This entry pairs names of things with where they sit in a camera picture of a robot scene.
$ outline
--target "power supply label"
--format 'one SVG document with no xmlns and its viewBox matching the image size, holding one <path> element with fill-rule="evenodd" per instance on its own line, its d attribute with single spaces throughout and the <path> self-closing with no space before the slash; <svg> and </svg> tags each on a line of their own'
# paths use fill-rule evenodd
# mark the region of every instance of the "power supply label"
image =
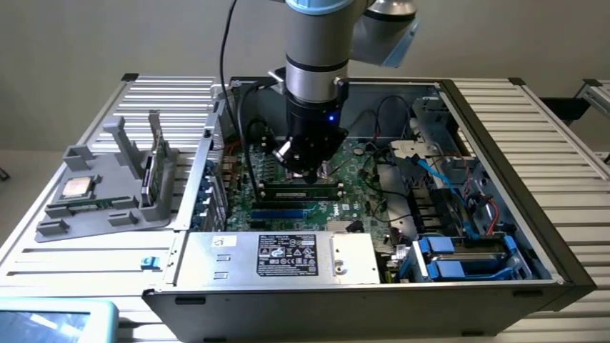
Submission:
<svg viewBox="0 0 610 343">
<path fill-rule="evenodd" d="M 313 234 L 261 234 L 256 273 L 261 277 L 316 277 Z"/>
</svg>

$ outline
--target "tablet screen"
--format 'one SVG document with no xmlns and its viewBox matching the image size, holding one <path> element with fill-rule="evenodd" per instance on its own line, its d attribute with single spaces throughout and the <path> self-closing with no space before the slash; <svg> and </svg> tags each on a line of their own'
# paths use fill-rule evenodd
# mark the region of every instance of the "tablet screen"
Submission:
<svg viewBox="0 0 610 343">
<path fill-rule="evenodd" d="M 0 341 L 76 343 L 88 313 L 0 311 Z"/>
</svg>

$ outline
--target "open computer chassis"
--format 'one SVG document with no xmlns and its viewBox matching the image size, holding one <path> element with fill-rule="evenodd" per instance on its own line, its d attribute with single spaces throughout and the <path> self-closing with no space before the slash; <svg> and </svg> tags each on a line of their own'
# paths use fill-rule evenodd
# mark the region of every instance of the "open computer chassis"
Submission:
<svg viewBox="0 0 610 343">
<path fill-rule="evenodd" d="M 256 80 L 233 78 L 234 97 Z M 318 172 L 321 187 L 310 191 L 297 175 L 268 170 L 261 138 L 246 148 L 257 177 L 270 172 L 257 182 L 264 197 L 274 197 L 273 206 L 250 203 L 240 155 L 232 154 L 238 148 L 224 149 L 221 164 L 206 161 L 221 121 L 206 126 L 178 212 L 177 257 L 165 284 L 142 293 L 182 342 L 488 336 L 532 312 L 560 310 L 595 289 L 453 82 L 351 79 L 349 84 L 341 115 L 349 137 L 340 161 Z M 391 95 L 404 102 L 388 101 L 380 114 L 380 100 Z M 225 105 L 218 97 L 217 116 Z M 372 115 L 363 114 L 376 106 Z M 264 132 L 281 139 L 282 97 L 261 90 L 245 108 L 249 119 L 265 119 Z M 404 119 L 396 124 L 396 118 L 405 112 L 404 135 Z M 384 131 L 367 151 L 375 124 Z M 376 171 L 355 168 L 365 166 L 357 158 L 387 146 L 387 163 L 375 157 Z M 389 181 L 384 168 L 397 173 Z M 363 178 L 404 196 L 360 187 Z M 288 190 L 277 180 L 290 184 Z M 427 210 L 413 213 L 421 204 L 405 199 L 420 190 L 432 202 L 433 225 L 424 223 Z M 464 211 L 453 213 L 459 202 Z M 381 205 L 387 208 L 376 212 Z M 306 247 L 313 269 L 288 256 L 288 248 L 293 254 Z M 290 268 L 273 269 L 273 257 L 285 258 Z"/>
</svg>

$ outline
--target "gray floor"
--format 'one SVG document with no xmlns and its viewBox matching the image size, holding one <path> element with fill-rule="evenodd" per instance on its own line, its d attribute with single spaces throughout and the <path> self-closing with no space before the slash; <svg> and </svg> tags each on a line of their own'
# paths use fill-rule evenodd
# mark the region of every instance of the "gray floor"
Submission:
<svg viewBox="0 0 610 343">
<path fill-rule="evenodd" d="M 3 243 L 61 162 L 60 151 L 0 150 L 0 243 Z"/>
</svg>

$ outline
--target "motherboard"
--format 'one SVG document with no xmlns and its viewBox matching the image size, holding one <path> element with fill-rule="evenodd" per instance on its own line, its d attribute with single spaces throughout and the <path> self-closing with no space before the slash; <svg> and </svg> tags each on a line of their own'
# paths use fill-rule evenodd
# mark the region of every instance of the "motherboard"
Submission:
<svg viewBox="0 0 610 343">
<path fill-rule="evenodd" d="M 266 186 L 268 196 L 272 192 L 282 192 L 273 194 L 281 199 L 292 198 L 290 209 L 254 208 L 242 151 L 228 151 L 221 165 L 230 212 L 226 231 L 344 231 L 349 224 L 355 224 L 355 229 L 371 234 L 375 245 L 383 244 L 388 234 L 387 223 L 379 221 L 388 219 L 383 197 L 367 187 L 359 176 L 364 165 L 372 173 L 373 164 L 365 164 L 365 161 L 375 149 L 371 144 L 348 139 L 332 160 L 321 165 L 317 182 L 308 185 L 300 175 L 288 172 L 274 162 L 270 155 L 252 147 L 256 182 Z M 376 218 L 372 209 L 377 209 Z"/>
</svg>

